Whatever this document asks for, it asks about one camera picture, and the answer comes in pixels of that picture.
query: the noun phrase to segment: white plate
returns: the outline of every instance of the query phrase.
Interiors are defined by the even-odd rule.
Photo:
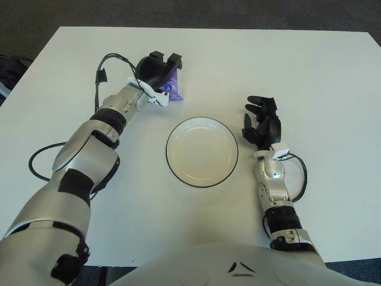
[[[167,161],[184,183],[205,188],[225,180],[238,160],[237,142],[228,128],[211,118],[195,117],[170,134]]]

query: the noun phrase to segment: plate rim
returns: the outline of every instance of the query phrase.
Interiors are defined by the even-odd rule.
[[[237,158],[236,158],[236,162],[235,162],[235,164],[234,164],[232,170],[230,171],[230,173],[229,173],[224,179],[222,179],[221,181],[219,181],[219,182],[217,182],[217,183],[215,183],[215,184],[208,185],[208,186],[196,186],[196,185],[192,185],[192,184],[187,183],[187,182],[185,182],[184,180],[180,179],[180,178],[175,174],[175,172],[172,170],[171,165],[170,165],[170,163],[169,163],[169,161],[168,161],[168,152],[167,152],[167,150],[168,150],[168,141],[169,141],[169,138],[171,138],[171,135],[172,135],[173,131],[175,131],[176,128],[179,127],[181,124],[183,124],[185,121],[188,121],[188,120],[190,120],[190,119],[195,119],[195,118],[206,118],[206,119],[210,119],[210,120],[216,121],[216,122],[218,122],[219,124],[222,124],[222,125],[223,125],[223,126],[230,132],[230,134],[232,134],[233,139],[234,139],[234,141],[235,141],[235,143],[236,143]],[[177,179],[179,179],[180,181],[182,181],[183,183],[185,183],[185,184],[187,184],[187,185],[189,185],[189,186],[193,186],[193,187],[195,187],[195,188],[210,188],[210,187],[212,187],[212,186],[216,186],[216,185],[222,183],[223,181],[225,181],[228,177],[230,177],[230,175],[231,175],[231,174],[233,173],[233,171],[236,169],[236,166],[237,166],[237,163],[238,163],[238,157],[239,157],[238,143],[237,143],[237,139],[235,138],[233,132],[232,132],[232,131],[231,131],[231,130],[224,124],[224,123],[222,123],[222,122],[220,122],[220,121],[218,121],[218,120],[216,120],[216,119],[207,117],[207,116],[195,116],[195,117],[191,117],[191,118],[188,118],[188,119],[185,119],[185,120],[181,121],[178,125],[176,125],[176,126],[172,129],[171,133],[170,133],[169,136],[168,136],[167,143],[165,143],[165,159],[167,160],[168,167],[169,167],[169,169],[171,170],[172,174],[174,174],[175,177],[176,177]]]

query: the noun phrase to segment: black triangle logo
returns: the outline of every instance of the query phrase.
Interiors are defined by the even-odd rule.
[[[230,275],[234,277],[245,277],[245,276],[247,277],[247,276],[254,276],[256,271],[254,271],[253,269],[251,269],[249,266],[247,266],[246,264],[242,262],[239,262],[239,264],[234,262],[229,268],[229,271],[227,273],[230,273]]]

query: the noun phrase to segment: white bracket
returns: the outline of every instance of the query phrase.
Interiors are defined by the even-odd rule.
[[[160,106],[168,106],[168,103],[169,103],[168,92],[162,92],[162,93],[155,92],[153,88],[149,84],[145,83],[144,81],[138,80],[138,82],[140,86],[144,89],[144,91],[148,94],[149,102],[156,105],[160,105]],[[127,79],[127,84],[131,84],[136,88],[140,88],[134,77],[129,77]]]
[[[290,149],[286,143],[274,143],[270,146],[270,150],[261,150],[254,153],[255,158],[265,157],[266,160],[278,161],[288,154]]]

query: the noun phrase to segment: white table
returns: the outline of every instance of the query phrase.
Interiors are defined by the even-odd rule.
[[[139,266],[194,243],[268,246],[254,148],[241,135],[248,95],[275,97],[282,141],[305,160],[307,191],[295,207],[324,261],[381,256],[380,47],[356,32],[59,28],[0,108],[1,232],[44,184],[30,155],[92,115],[101,58],[119,52],[137,63],[154,50],[183,56],[185,100],[147,105],[122,134],[121,166],[91,204],[89,265]],[[117,60],[105,68],[101,100],[132,75]],[[165,160],[170,132],[194,116],[223,122],[239,145],[236,169],[212,188],[185,185]],[[37,170],[49,176],[57,151],[38,157]],[[302,174],[297,162],[285,166],[294,194]]]

